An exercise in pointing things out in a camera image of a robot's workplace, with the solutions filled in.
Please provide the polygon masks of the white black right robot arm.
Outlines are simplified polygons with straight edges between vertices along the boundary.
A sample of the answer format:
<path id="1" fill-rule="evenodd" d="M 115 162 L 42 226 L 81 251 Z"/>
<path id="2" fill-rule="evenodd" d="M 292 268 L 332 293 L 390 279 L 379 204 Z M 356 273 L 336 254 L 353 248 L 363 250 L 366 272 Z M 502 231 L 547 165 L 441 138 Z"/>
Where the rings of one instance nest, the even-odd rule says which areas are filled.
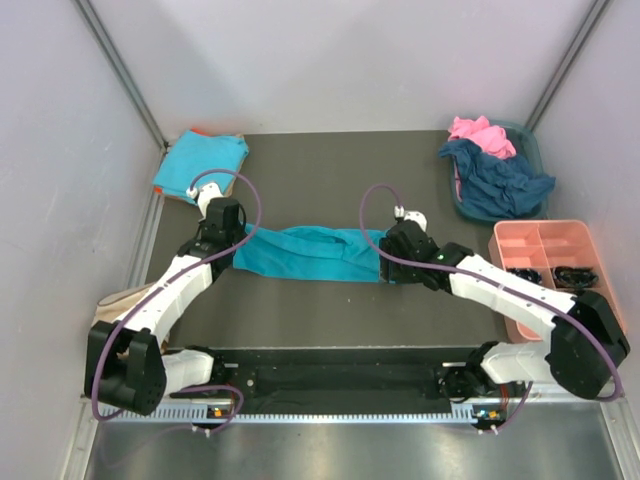
<path id="1" fill-rule="evenodd" d="M 527 281 L 467 247 L 438 245 L 415 220 L 398 221 L 374 245 L 384 281 L 418 283 L 475 302 L 537 337 L 519 344 L 486 342 L 447 379 L 464 380 L 481 396 L 516 382 L 556 384 L 584 400 L 622 396 L 618 368 L 630 345 L 603 295 L 565 293 Z"/>

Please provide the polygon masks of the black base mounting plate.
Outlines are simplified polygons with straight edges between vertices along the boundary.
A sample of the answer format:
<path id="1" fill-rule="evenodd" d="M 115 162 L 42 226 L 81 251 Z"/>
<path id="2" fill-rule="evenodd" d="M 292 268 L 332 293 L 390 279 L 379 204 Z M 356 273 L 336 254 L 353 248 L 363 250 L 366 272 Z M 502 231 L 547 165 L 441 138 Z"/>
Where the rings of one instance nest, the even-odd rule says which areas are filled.
<path id="1" fill-rule="evenodd" d="M 472 388 L 462 379 L 469 347 L 226 348 L 214 352 L 209 387 L 244 397 L 246 415 L 448 413 L 453 400 L 502 405 L 525 387 Z"/>

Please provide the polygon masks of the beige cloth bag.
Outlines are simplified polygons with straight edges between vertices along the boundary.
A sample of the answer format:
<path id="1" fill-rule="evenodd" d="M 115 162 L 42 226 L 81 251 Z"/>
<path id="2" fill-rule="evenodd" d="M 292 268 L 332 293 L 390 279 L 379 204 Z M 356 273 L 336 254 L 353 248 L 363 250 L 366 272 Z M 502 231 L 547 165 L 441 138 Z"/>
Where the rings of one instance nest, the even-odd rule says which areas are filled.
<path id="1" fill-rule="evenodd" d="M 110 294 L 101 299 L 94 312 L 92 324 L 99 321 L 113 323 L 141 300 L 153 286 L 152 283 Z"/>

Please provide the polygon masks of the aluminium frame rail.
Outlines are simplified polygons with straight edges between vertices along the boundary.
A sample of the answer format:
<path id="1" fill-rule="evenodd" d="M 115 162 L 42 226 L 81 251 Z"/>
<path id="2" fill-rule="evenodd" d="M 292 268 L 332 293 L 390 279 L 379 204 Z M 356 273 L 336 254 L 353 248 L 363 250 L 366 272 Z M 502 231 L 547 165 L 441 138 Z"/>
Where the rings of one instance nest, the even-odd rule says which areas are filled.
<path id="1" fill-rule="evenodd" d="M 126 65 L 105 23 L 89 0 L 71 0 L 81 19 L 96 41 L 125 95 L 133 105 L 138 117 L 162 153 L 166 152 L 169 142 L 152 114 L 130 69 Z"/>

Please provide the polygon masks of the navy blue t shirt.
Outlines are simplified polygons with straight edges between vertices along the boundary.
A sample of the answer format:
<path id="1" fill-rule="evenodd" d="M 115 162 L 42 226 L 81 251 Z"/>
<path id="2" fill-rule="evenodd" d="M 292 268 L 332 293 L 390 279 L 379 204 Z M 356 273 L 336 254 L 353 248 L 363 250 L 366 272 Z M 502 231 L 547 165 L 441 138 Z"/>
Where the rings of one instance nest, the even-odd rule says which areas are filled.
<path id="1" fill-rule="evenodd" d="M 453 192 L 461 213 L 483 222 L 530 218 L 555 188 L 556 179 L 536 172 L 520 154 L 501 160 L 473 142 L 457 139 L 438 151 L 454 167 Z"/>

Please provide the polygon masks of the pink t shirt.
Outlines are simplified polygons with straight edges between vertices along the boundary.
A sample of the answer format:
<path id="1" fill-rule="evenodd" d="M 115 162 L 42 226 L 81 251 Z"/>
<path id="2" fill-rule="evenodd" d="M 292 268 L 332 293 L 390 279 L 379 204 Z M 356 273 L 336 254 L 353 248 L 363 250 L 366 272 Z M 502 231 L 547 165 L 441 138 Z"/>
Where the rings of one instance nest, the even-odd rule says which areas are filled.
<path id="1" fill-rule="evenodd" d="M 485 116 L 477 119 L 455 117 L 448 128 L 449 141 L 466 139 L 479 146 L 484 153 L 501 160 L 512 158 L 517 151 L 507 137 L 506 130 L 492 124 Z"/>

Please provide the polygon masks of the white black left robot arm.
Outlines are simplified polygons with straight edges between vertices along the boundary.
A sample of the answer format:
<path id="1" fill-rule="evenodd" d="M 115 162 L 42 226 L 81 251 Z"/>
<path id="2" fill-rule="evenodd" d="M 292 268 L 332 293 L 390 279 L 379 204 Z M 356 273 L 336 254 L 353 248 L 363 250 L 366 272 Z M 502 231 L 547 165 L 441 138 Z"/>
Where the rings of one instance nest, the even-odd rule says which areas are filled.
<path id="1" fill-rule="evenodd" d="M 187 307 L 232 265 L 230 250 L 246 238 L 245 211 L 232 198 L 215 198 L 194 238 L 165 274 L 113 321 L 99 320 L 87 341 L 84 394 L 100 404 L 147 416 L 162 399 L 195 387 L 216 396 L 227 374 L 205 347 L 164 354 L 162 343 Z"/>

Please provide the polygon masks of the pink compartment tray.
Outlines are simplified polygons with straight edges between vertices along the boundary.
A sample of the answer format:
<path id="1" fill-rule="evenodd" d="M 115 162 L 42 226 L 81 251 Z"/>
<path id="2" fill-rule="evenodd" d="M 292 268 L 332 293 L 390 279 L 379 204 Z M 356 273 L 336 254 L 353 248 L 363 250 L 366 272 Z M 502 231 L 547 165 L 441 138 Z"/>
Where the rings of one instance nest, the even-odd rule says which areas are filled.
<path id="1" fill-rule="evenodd" d="M 626 322 L 606 275 L 589 228 L 579 220 L 501 221 L 488 244 L 492 263 L 503 270 L 534 270 L 544 287 L 567 293 L 591 290 L 604 296 L 623 330 Z M 558 269 L 586 269 L 596 278 L 578 284 L 561 281 Z"/>

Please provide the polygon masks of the teal plastic basket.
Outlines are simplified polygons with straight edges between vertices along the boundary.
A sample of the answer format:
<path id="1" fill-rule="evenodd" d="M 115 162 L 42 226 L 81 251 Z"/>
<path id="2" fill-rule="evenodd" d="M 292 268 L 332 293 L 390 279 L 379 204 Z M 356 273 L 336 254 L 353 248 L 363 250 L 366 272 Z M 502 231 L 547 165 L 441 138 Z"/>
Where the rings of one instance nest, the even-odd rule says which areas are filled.
<path id="1" fill-rule="evenodd" d="M 457 117 L 438 156 L 451 159 L 454 203 L 467 218 L 495 223 L 546 213 L 555 179 L 544 173 L 536 139 L 525 127 Z"/>

